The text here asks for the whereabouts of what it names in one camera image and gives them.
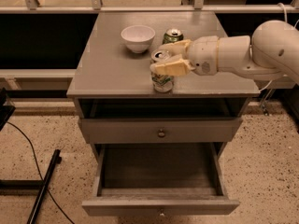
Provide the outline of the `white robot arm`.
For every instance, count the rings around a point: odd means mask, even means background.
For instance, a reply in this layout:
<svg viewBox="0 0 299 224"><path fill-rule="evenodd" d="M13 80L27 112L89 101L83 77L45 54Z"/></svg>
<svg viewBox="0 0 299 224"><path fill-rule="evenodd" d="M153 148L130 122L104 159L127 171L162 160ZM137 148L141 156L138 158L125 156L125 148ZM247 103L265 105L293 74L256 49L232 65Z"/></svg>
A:
<svg viewBox="0 0 299 224"><path fill-rule="evenodd" d="M266 21L253 35L202 36L159 47L171 57L150 66L157 75L214 76L229 72L253 80L276 80L284 75L299 83L299 30L285 21Z"/></svg>

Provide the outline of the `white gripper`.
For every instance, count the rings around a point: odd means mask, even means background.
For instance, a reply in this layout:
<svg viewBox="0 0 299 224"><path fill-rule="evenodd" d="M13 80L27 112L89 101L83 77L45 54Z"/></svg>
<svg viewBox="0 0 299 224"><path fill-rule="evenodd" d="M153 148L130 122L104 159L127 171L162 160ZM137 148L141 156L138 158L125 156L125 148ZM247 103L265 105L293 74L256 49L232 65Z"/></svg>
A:
<svg viewBox="0 0 299 224"><path fill-rule="evenodd" d="M202 36L193 42L190 39L162 44L159 49L168 50L172 56L153 63L149 69L162 76L185 76L191 71L199 76L213 76L217 73L217 55L219 38Z"/></svg>

